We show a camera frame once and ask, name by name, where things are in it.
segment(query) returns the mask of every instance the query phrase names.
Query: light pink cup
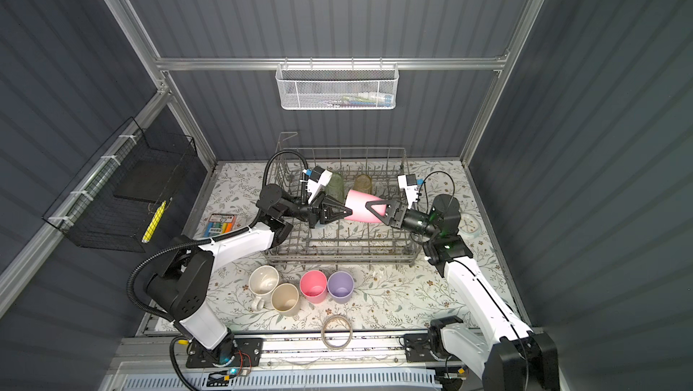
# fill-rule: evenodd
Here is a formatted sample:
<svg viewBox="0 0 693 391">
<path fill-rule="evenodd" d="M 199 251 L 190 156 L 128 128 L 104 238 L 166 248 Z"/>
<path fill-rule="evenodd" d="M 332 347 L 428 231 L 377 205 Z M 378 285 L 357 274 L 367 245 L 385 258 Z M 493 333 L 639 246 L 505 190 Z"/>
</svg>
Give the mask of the light pink cup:
<svg viewBox="0 0 693 391">
<path fill-rule="evenodd" d="M 327 298 L 327 277 L 317 269 L 305 273 L 299 287 L 311 304 L 319 304 Z"/>
<path fill-rule="evenodd" d="M 345 217 L 345 220 L 359 221 L 361 223 L 380 223 L 381 221 L 366 209 L 366 203 L 376 200 L 382 200 L 380 197 L 371 196 L 370 194 L 350 189 L 346 195 L 344 206 L 351 209 L 351 215 Z M 373 209 L 380 215 L 385 215 L 386 205 L 375 205 Z"/>
</svg>

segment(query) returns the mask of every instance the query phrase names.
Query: robotic arm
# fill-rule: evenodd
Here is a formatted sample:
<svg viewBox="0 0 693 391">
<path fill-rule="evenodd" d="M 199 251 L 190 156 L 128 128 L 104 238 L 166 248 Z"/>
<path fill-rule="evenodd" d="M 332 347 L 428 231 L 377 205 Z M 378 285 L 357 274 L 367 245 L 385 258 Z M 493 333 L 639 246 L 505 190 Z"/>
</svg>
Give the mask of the robotic arm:
<svg viewBox="0 0 693 391">
<path fill-rule="evenodd" d="M 159 311 L 166 314 L 159 316 L 172 320 L 181 333 L 196 342 L 209 364 L 228 366 L 238 351 L 234 334 L 205 302 L 212 272 L 239 258 L 281 244 L 293 227 L 286 218 L 299 219 L 314 228 L 317 223 L 327 224 L 352 214 L 351 209 L 322 191 L 331 173 L 321 167 L 308 170 L 307 164 L 304 165 L 304 190 L 300 196 L 290 196 L 278 185 L 266 185 L 263 180 L 263 189 L 256 202 L 259 213 L 251 226 L 210 240 L 177 238 L 174 244 L 181 248 L 166 250 L 169 252 L 165 260 L 145 288 L 166 311 Z M 546 334 L 534 334 L 481 274 L 472 251 L 457 234 L 460 220 L 457 199 L 440 194 L 426 214 L 413 206 L 417 202 L 420 182 L 411 175 L 400 176 L 398 181 L 405 190 L 406 203 L 371 201 L 365 204 L 366 209 L 382 223 L 428 238 L 421 242 L 428 262 L 461 295 L 484 335 L 482 339 L 472 333 L 455 316 L 432 320 L 428 330 L 431 352 L 439 359 L 451 354 L 457 356 L 482 378 L 484 389 L 488 391 L 558 390 L 555 344 Z M 385 212 L 378 213 L 374 206 L 382 209 L 382 205 L 385 205 Z M 147 262 L 143 262 L 137 272 Z M 129 281 L 128 295 L 131 286 Z"/>
</svg>

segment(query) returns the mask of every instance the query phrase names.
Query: purple cup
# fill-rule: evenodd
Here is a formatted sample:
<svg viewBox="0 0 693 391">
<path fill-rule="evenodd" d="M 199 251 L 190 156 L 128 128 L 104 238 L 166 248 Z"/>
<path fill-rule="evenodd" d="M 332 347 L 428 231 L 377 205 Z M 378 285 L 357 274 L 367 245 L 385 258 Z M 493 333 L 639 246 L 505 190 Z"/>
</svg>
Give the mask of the purple cup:
<svg viewBox="0 0 693 391">
<path fill-rule="evenodd" d="M 327 292 L 338 304 L 345 304 L 353 293 L 353 278 L 350 273 L 338 271 L 327 280 Z"/>
</svg>

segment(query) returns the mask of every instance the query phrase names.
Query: floral tablecloth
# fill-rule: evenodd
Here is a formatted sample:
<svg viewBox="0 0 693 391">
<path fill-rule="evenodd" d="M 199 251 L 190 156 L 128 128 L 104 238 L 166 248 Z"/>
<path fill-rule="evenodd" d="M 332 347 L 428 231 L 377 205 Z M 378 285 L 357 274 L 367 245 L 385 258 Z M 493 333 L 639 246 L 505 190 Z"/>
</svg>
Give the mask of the floral tablecloth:
<svg viewBox="0 0 693 391">
<path fill-rule="evenodd" d="M 447 171 L 453 177 L 460 210 L 476 216 L 482 224 L 481 233 L 465 241 L 473 251 L 482 273 L 512 306 L 505 277 L 491 249 L 489 235 L 481 222 L 462 165 L 458 161 L 409 161 L 407 165 L 409 173 L 416 174 L 419 179 L 437 170 Z M 257 162 L 230 162 L 223 166 L 197 228 L 197 237 L 202 236 L 212 213 L 238 215 L 238 228 L 254 217 L 254 201 L 260 193 L 264 167 L 264 163 Z M 436 194 L 452 192 L 450 180 L 445 175 L 431 176 L 426 185 L 431 200 Z M 423 209 L 425 199 L 422 198 L 422 201 Z M 282 316 L 267 308 L 259 312 L 250 310 L 252 295 L 248 290 L 248 279 L 253 270 L 264 264 L 262 255 L 253 255 L 229 264 L 212 275 L 206 300 L 231 330 L 315 330 L 320 329 L 324 320 L 333 314 L 348 317 L 354 329 L 420 329 L 428 326 L 432 318 L 450 315 L 461 317 L 469 326 L 474 326 L 473 317 L 470 317 L 459 296 L 426 262 L 423 254 L 413 266 L 278 265 L 283 280 L 296 286 L 301 275 L 309 269 L 321 269 L 329 277 L 338 268 L 339 271 L 350 272 L 356 282 L 352 298 L 346 304 L 337 304 L 328 298 L 321 304 L 313 305 L 301 298 L 301 310 L 293 317 Z M 173 329 L 164 320 L 160 320 L 156 327 L 158 331 Z"/>
</svg>

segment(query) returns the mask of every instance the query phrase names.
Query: black wire basket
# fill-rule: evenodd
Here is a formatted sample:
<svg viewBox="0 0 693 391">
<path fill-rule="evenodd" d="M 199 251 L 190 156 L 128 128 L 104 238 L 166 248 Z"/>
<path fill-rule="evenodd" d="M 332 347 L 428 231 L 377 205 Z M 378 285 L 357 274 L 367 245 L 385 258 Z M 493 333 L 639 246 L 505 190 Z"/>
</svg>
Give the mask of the black wire basket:
<svg viewBox="0 0 693 391">
<path fill-rule="evenodd" d="M 57 198 L 43 220 L 79 247 L 143 252 L 196 157 L 192 137 L 137 128 L 83 188 L 61 194 L 71 205 L 56 213 Z"/>
</svg>

